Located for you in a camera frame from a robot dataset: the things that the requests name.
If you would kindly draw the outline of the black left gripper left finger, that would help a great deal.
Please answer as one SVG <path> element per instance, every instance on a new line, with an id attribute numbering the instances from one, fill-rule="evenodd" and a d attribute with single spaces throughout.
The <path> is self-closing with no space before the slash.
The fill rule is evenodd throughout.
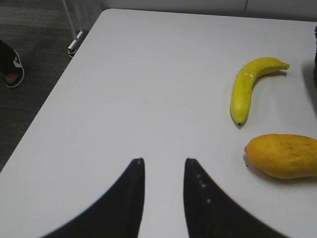
<path id="1" fill-rule="evenodd" d="M 136 238 L 145 200 L 145 162 L 133 159 L 93 205 L 47 238 Z"/>

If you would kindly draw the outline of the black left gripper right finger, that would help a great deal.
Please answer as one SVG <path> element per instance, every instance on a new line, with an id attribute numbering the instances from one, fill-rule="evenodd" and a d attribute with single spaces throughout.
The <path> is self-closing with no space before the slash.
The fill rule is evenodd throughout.
<path id="1" fill-rule="evenodd" d="M 283 237 L 227 196 L 192 158 L 184 167 L 184 212 L 191 238 Z"/>

